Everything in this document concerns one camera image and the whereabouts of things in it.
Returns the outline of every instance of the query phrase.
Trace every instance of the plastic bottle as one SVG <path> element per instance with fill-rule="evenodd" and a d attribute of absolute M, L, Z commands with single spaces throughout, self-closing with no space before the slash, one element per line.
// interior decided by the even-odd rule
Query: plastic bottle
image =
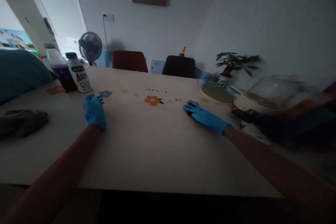
<path fill-rule="evenodd" d="M 77 58 L 75 52 L 67 52 L 66 57 L 68 60 L 69 70 L 72 78 L 74 79 L 77 88 L 82 93 L 87 93 L 92 90 L 90 86 L 89 77 L 86 74 L 85 68 L 83 67 L 80 60 Z"/>
<path fill-rule="evenodd" d="M 56 50 L 53 44 L 45 44 L 44 47 L 47 51 L 48 62 L 51 68 L 54 70 L 63 88 L 68 92 L 76 90 L 77 85 L 72 79 L 65 58 L 61 55 L 59 51 Z"/>

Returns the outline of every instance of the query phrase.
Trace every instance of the power cord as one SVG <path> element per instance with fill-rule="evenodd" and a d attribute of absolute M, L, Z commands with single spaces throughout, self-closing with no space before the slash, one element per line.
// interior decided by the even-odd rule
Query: power cord
<path fill-rule="evenodd" d="M 107 17 L 105 14 L 103 14 L 103 24 L 104 24 L 104 33 L 105 33 L 105 41 L 106 41 L 106 47 L 107 47 L 107 52 L 108 52 L 108 58 L 110 58 L 110 50 L 109 46 L 107 44 L 107 38 L 106 38 L 106 29 L 105 29 L 105 20 L 104 17 Z"/>

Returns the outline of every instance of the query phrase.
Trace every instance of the cable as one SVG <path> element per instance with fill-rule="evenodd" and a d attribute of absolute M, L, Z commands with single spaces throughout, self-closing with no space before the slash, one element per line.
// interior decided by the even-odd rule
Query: cable
<path fill-rule="evenodd" d="M 105 29 L 105 20 L 104 20 L 105 16 L 106 15 L 103 14 L 104 33 L 105 33 L 105 41 L 106 41 L 106 47 L 107 47 L 107 52 L 108 52 L 108 58 L 110 58 L 110 50 L 109 50 L 109 46 L 107 44 L 107 38 L 106 38 L 106 29 Z"/>

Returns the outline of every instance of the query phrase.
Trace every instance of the floor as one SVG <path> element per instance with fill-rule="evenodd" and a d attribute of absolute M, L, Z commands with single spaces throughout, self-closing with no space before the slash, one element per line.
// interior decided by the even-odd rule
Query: floor
<path fill-rule="evenodd" d="M 17 186 L 0 184 L 0 221 L 25 190 Z M 77 189 L 53 224 L 96 223 L 101 195 L 101 190 Z"/>
<path fill-rule="evenodd" d="M 0 184 L 0 220 L 25 191 Z M 316 223 L 285 199 L 77 189 L 53 224 Z"/>

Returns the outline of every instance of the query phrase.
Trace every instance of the electrical outlet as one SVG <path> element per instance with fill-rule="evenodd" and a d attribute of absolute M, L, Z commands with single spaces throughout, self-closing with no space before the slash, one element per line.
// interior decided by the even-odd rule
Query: electrical outlet
<path fill-rule="evenodd" d="M 106 22 L 114 22 L 113 14 L 103 14 L 103 17 Z"/>

